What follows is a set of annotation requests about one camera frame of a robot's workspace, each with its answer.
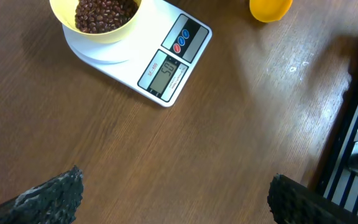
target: beans in bowl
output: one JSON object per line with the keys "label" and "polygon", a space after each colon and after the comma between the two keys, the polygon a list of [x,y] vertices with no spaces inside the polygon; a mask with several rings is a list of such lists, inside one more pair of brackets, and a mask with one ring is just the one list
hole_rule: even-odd
{"label": "beans in bowl", "polygon": [[123,26],[138,8],[133,0],[80,0],[75,26],[81,32],[102,34]]}

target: yellow cup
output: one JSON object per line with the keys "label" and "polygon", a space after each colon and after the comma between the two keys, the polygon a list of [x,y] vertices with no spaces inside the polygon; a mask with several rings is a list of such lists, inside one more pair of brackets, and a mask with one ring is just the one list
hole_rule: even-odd
{"label": "yellow cup", "polygon": [[119,40],[126,38],[136,26],[136,20],[139,17],[140,11],[143,9],[144,4],[147,0],[134,0],[138,5],[138,10],[135,13],[134,17],[130,19],[122,27],[102,34],[87,34],[81,32],[75,27],[75,9],[78,5],[78,0],[49,0],[52,11],[55,14],[56,18],[67,28],[71,29],[74,32],[77,32],[89,40],[99,42],[99,43],[114,43]]}
{"label": "yellow cup", "polygon": [[280,20],[290,9],[292,0],[250,0],[251,14],[260,22]]}

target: blue button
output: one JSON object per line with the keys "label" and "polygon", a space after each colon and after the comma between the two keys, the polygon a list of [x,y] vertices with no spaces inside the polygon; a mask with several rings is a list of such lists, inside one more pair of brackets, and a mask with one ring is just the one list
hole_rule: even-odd
{"label": "blue button", "polygon": [[182,30],[181,34],[183,35],[183,37],[185,39],[189,38],[189,36],[190,36],[189,32],[186,29]]}
{"label": "blue button", "polygon": [[180,46],[184,46],[185,45],[185,39],[182,36],[178,37],[178,44]]}

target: white kitchen scale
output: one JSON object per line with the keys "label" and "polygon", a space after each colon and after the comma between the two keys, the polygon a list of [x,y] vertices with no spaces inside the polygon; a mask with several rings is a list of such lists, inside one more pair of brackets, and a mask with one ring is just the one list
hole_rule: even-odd
{"label": "white kitchen scale", "polygon": [[119,42],[100,44],[63,26],[85,63],[162,106],[174,104],[212,37],[211,29],[163,0],[143,0],[136,27]]}

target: wood grain surface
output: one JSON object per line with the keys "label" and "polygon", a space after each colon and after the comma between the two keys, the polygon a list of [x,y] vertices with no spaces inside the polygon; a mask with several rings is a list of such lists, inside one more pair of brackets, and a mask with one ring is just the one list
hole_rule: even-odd
{"label": "wood grain surface", "polygon": [[342,104],[358,1],[172,0],[213,38],[162,108],[71,52],[46,0],[0,0],[0,203],[83,169],[75,223],[273,223],[276,173],[307,184]]}

